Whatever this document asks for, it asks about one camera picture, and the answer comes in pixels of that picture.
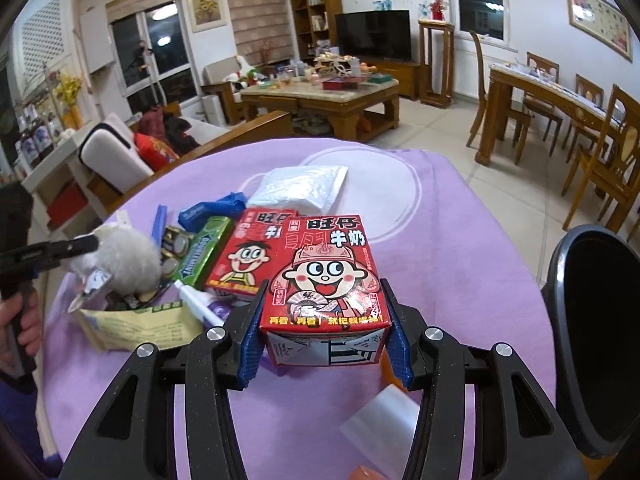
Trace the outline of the left hand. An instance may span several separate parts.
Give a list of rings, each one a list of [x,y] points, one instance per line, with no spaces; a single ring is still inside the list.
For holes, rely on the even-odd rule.
[[[19,316],[21,328],[16,340],[28,356],[34,358],[42,343],[42,319],[38,292],[33,289],[28,297],[28,307],[23,311],[23,296],[18,292],[9,299],[1,300],[1,370],[9,373],[14,369],[14,359],[8,343],[8,328],[11,321]]]

